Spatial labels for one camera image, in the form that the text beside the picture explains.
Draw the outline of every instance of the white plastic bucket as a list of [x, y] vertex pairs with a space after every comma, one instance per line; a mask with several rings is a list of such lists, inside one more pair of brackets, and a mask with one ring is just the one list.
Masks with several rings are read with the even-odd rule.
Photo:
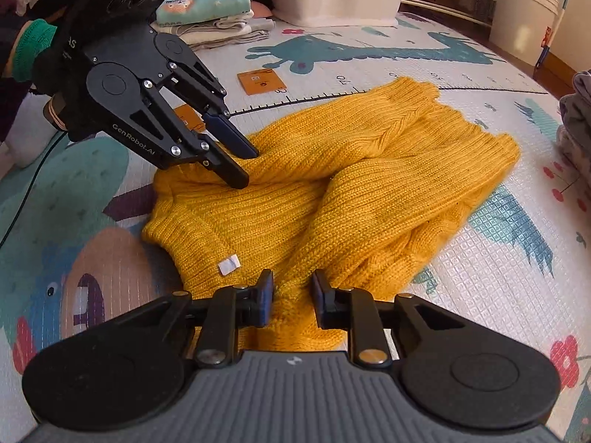
[[520, 60], [535, 65], [546, 30], [553, 27], [560, 0], [495, 0], [490, 40]]

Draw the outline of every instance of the silver screw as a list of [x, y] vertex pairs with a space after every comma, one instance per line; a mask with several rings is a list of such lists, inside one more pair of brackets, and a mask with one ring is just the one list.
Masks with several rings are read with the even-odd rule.
[[226, 359], [226, 354], [220, 350], [203, 350], [199, 352], [197, 359], [205, 364], [220, 364]]
[[381, 364], [388, 359], [388, 355], [386, 355], [382, 350], [371, 348], [369, 350], [360, 352], [359, 359], [367, 364]]

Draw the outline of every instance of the orange card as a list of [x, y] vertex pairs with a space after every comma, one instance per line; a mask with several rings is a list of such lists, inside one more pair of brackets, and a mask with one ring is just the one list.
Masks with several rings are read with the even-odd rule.
[[237, 75], [247, 95], [267, 93], [268, 91], [285, 90], [286, 86], [271, 68], [256, 69]]
[[181, 105], [175, 108], [174, 112], [189, 130], [205, 131], [205, 123], [203, 123], [201, 117], [189, 105]]

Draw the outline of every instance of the green wristband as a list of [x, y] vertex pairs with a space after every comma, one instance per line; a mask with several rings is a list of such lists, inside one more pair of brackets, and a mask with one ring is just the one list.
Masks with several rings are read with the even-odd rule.
[[57, 27], [45, 20], [34, 20], [18, 40], [13, 57], [13, 78], [28, 81], [33, 77], [33, 62], [39, 53], [48, 48]]

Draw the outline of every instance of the foam play mat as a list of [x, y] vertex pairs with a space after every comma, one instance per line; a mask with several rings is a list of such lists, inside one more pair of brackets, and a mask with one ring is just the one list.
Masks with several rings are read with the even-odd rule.
[[[591, 190], [553, 143], [554, 97], [486, 48], [408, 13], [398, 28], [279, 21], [266, 41], [198, 56], [245, 134], [402, 75], [433, 82], [442, 103], [484, 130], [511, 134], [519, 163], [408, 291], [548, 355], [561, 379], [548, 425], [569, 443], [589, 441]], [[286, 89], [247, 96], [236, 75], [258, 68], [273, 68]], [[0, 237], [40, 162], [0, 181]], [[154, 172], [104, 134], [63, 138], [45, 159], [0, 248], [0, 442], [35, 425], [20, 381], [37, 352], [181, 285], [166, 253], [140, 239]]]

